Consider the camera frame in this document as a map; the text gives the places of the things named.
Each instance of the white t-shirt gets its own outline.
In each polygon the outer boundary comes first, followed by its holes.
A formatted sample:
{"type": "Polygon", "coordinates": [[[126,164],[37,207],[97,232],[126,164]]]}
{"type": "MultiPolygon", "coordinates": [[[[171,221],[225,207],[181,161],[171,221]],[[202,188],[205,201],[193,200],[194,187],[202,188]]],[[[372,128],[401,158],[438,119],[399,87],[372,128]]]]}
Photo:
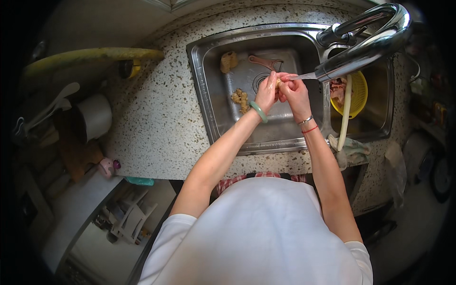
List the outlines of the white t-shirt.
{"type": "Polygon", "coordinates": [[[372,284],[366,247],[323,221],[313,187],[274,177],[234,183],[196,219],[170,216],[139,284],[372,284]]]}

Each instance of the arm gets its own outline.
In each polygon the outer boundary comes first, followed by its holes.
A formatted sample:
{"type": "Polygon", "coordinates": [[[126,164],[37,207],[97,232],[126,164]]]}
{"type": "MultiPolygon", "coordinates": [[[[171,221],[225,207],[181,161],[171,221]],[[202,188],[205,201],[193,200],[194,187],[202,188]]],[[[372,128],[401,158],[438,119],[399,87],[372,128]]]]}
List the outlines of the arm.
{"type": "MultiPolygon", "coordinates": [[[[288,100],[295,121],[299,123],[309,118],[311,115],[309,96],[302,80],[291,82],[284,76],[282,81],[279,83],[278,96],[282,102],[288,100]]],[[[305,132],[315,126],[317,125],[312,119],[303,124],[301,129],[305,132]]],[[[320,197],[325,224],[343,242],[363,242],[348,201],[342,173],[331,149],[318,128],[305,133],[304,138],[311,156],[312,174],[320,197]]]]}
{"type": "MultiPolygon", "coordinates": [[[[276,79],[276,73],[271,72],[268,79],[265,79],[258,88],[255,102],[265,114],[277,101],[276,79]]],[[[183,213],[199,217],[204,212],[209,206],[213,188],[223,178],[242,144],[260,122],[261,117],[251,109],[209,147],[187,176],[170,215],[183,213]]]]}

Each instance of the stainless steel sink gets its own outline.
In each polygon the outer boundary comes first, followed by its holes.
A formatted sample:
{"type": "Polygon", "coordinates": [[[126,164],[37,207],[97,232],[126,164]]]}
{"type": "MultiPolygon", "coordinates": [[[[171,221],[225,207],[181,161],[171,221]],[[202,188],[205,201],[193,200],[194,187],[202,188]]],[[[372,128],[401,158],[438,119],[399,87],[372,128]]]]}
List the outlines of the stainless steel sink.
{"type": "MultiPolygon", "coordinates": [[[[270,72],[261,65],[250,63],[249,55],[282,59],[281,71],[297,74],[313,72],[315,66],[328,57],[348,48],[342,45],[328,49],[319,46],[316,35],[327,27],[319,24],[253,26],[208,36],[187,45],[193,81],[210,143],[214,143],[241,116],[239,105],[231,100],[236,88],[247,92],[249,100],[253,100],[259,83],[270,72]],[[223,74],[220,71],[220,58],[228,51],[237,53],[239,64],[223,74]]],[[[381,139],[389,136],[391,129],[394,97],[391,62],[386,60],[368,67],[363,73],[368,81],[368,103],[363,114],[358,115],[359,118],[350,120],[348,136],[364,141],[381,139]]],[[[342,117],[331,110],[329,84],[317,80],[305,80],[304,83],[309,90],[312,113],[323,135],[337,135],[340,129],[338,121],[342,117]]],[[[306,142],[287,102],[276,103],[268,119],[267,124],[260,124],[255,129],[238,155],[306,149],[306,142]]]]}

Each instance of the red string bracelet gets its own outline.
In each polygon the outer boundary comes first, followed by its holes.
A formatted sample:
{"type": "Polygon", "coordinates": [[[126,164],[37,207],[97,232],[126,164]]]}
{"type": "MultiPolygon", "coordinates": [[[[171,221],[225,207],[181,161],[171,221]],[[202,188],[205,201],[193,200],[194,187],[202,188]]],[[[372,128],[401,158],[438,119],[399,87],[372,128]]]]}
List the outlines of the red string bracelet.
{"type": "Polygon", "coordinates": [[[308,133],[308,132],[310,132],[311,130],[315,130],[316,128],[318,128],[318,126],[316,126],[316,127],[313,127],[312,129],[310,129],[310,130],[307,130],[307,131],[305,131],[305,132],[301,132],[301,133],[302,133],[302,134],[305,134],[305,133],[308,133]]]}

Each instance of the faucet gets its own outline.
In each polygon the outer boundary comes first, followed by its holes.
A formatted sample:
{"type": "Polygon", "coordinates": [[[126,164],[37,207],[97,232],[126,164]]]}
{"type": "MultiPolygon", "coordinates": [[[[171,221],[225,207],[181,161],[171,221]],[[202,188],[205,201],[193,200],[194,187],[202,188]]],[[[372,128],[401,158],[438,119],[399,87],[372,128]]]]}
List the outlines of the faucet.
{"type": "Polygon", "coordinates": [[[333,43],[355,44],[357,35],[366,25],[386,17],[392,18],[373,35],[361,43],[327,59],[315,68],[320,82],[328,82],[360,70],[383,57],[389,57],[400,49],[411,36],[411,18],[401,4],[386,3],[373,7],[343,24],[334,24],[317,35],[317,42],[323,47],[333,43]]]}

